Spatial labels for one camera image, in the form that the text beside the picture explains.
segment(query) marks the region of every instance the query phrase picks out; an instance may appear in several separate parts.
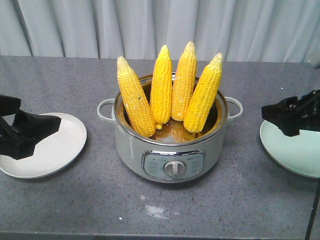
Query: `yellow corn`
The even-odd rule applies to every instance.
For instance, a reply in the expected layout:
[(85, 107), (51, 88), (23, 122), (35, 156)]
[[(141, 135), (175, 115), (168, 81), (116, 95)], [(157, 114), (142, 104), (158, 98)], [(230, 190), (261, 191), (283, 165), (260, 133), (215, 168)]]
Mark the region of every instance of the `yellow corn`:
[(195, 44), (190, 41), (182, 53), (173, 81), (171, 118), (183, 121), (194, 92), (197, 72)]
[(162, 129), (171, 114), (172, 61), (170, 52), (163, 45), (155, 61), (150, 94), (150, 108), (156, 129)]
[(203, 69), (183, 122), (191, 133), (201, 132), (207, 121), (221, 82), (222, 66), (223, 56), (218, 53)]
[(118, 84), (131, 127), (148, 138), (155, 133), (156, 127), (139, 78), (123, 56), (118, 57), (116, 64)]

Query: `plate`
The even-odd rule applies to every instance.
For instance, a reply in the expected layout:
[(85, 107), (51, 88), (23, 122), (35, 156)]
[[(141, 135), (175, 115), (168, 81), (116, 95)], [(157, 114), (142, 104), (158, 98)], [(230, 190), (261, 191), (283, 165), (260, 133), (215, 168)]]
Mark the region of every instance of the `plate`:
[(32, 156), (16, 160), (0, 155), (0, 169), (4, 173), (21, 179), (45, 177), (66, 167), (81, 152), (87, 140), (87, 130), (78, 118), (58, 112), (42, 115), (60, 117), (59, 131), (40, 141)]
[(286, 136), (265, 120), (260, 127), (260, 139), (267, 153), (284, 168), (305, 177), (319, 178), (320, 132), (300, 130), (300, 135)]

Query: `electric pot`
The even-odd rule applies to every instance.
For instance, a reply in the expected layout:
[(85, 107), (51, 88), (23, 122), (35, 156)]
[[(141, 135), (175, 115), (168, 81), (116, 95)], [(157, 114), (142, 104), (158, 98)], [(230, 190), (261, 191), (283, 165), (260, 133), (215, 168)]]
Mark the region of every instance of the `electric pot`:
[[(151, 81), (152, 75), (140, 78), (147, 99)], [(227, 103), (235, 104), (239, 112), (230, 116)], [(112, 105), (111, 118), (101, 113), (106, 105)], [(227, 126), (239, 119), (242, 112), (243, 106), (238, 100), (224, 97), (218, 91), (202, 132), (192, 134), (182, 130), (179, 133), (177, 126), (180, 128), (183, 123), (171, 119), (162, 130), (146, 138), (130, 127), (120, 92), (116, 98), (106, 99), (97, 107), (98, 117), (115, 126), (115, 145), (123, 162), (139, 176), (160, 183), (182, 183), (209, 171), (222, 153)], [(177, 134), (180, 134), (178, 140), (174, 137)]]

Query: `white curtain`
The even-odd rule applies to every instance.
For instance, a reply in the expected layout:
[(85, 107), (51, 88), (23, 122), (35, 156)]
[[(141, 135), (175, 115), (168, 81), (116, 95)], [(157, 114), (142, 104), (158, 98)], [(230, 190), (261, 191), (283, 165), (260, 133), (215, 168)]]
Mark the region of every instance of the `white curtain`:
[(309, 62), (320, 0), (0, 0), (0, 55)]

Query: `pot rim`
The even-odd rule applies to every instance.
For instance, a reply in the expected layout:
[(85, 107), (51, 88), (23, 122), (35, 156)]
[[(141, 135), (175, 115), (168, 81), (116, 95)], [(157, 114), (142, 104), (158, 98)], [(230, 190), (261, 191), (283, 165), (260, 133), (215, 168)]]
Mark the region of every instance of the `pot rim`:
[[(176, 76), (175, 72), (172, 72), (172, 81), (174, 81)], [(145, 84), (149, 81), (152, 80), (153, 75), (145, 75), (142, 77), (139, 77), (139, 80), (141, 82), (141, 84)], [(195, 81), (196, 83), (199, 81), (198, 77), (195, 77)], [(168, 142), (160, 142), (157, 140), (153, 140), (151, 138), (148, 137), (144, 137), (140, 134), (138, 134), (136, 131), (134, 131), (130, 125), (127, 123), (127, 121), (125, 120), (124, 117), (124, 113), (123, 111), (121, 111), (121, 109), (119, 109), (118, 106), (123, 106), (123, 102), (122, 102), (122, 98), (121, 98), (121, 92), (119, 91), (118, 94), (115, 97), (114, 103), (113, 103), (113, 114), (114, 117), (117, 121), (117, 126), (120, 126), (125, 132), (127, 132), (128, 134), (130, 134), (132, 137), (139, 139), (143, 142), (149, 143), (149, 144), (154, 144), (154, 145), (158, 145), (158, 146), (167, 146), (167, 147), (182, 147), (182, 146), (190, 146), (190, 145), (194, 145), (197, 143), (201, 143), (209, 138), (212, 138), (213, 136), (215, 136), (216, 134), (218, 134), (220, 132), (220, 130), (225, 126), (225, 124), (227, 123), (228, 120), (228, 116), (229, 116), (229, 109), (228, 109), (228, 104), (227, 101), (224, 97), (224, 95), (221, 93), (220, 90), (217, 91), (217, 95), (215, 97), (214, 102), (216, 103), (216, 100), (218, 100), (218, 104), (220, 105), (221, 111), (218, 111), (218, 118), (219, 120), (214, 124), (214, 126), (204, 135), (194, 139), (194, 140), (189, 140), (189, 141), (185, 141), (185, 142), (172, 142), (172, 143), (168, 143)]]

